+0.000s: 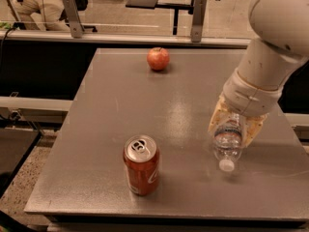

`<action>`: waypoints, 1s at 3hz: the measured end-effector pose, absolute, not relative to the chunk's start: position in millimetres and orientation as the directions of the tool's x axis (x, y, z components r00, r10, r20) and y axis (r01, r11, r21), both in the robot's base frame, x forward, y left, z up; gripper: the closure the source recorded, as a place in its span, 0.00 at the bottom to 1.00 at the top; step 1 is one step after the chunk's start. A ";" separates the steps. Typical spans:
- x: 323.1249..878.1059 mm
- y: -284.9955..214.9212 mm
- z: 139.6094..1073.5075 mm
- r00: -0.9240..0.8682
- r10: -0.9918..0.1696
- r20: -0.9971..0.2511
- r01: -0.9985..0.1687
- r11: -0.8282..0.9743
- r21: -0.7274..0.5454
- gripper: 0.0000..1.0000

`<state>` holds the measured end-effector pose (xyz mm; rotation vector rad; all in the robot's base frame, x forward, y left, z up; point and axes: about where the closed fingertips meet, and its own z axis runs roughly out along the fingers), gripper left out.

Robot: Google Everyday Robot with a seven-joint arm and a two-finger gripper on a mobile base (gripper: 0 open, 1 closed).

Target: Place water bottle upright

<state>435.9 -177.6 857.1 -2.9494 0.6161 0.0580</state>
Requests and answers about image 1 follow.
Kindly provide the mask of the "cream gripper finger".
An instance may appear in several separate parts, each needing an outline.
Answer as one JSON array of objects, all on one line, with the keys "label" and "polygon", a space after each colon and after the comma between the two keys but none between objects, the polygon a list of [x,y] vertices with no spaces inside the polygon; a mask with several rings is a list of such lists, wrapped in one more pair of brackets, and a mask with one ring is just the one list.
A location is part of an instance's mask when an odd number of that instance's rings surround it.
[{"label": "cream gripper finger", "polygon": [[220,95],[218,102],[215,106],[214,112],[211,116],[211,121],[209,124],[208,132],[210,135],[214,135],[216,129],[227,121],[227,119],[232,114],[232,110],[226,103],[223,95]]},{"label": "cream gripper finger", "polygon": [[263,127],[267,115],[260,115],[255,117],[246,117],[244,120],[244,137],[242,139],[242,146],[248,147],[255,137],[259,134]]}]

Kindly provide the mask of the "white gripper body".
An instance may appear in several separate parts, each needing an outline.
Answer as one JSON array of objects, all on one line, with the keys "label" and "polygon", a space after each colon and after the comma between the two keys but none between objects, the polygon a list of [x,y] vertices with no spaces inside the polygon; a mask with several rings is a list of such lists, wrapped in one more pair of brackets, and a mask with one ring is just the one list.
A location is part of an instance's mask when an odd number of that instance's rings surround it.
[{"label": "white gripper body", "polygon": [[257,117],[271,111],[281,97],[282,90],[282,87],[274,91],[254,87],[241,78],[238,69],[235,69],[223,85],[222,95],[233,112],[245,117]]}]

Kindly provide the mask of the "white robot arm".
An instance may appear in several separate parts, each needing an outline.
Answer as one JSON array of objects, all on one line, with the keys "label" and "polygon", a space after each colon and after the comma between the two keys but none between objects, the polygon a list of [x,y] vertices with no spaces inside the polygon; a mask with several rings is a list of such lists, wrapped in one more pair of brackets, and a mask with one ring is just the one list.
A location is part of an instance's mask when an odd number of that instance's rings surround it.
[{"label": "white robot arm", "polygon": [[248,146],[282,96],[288,78],[309,58],[309,0],[251,0],[252,39],[223,85],[211,116],[214,134],[237,113],[244,117],[242,145]]}]

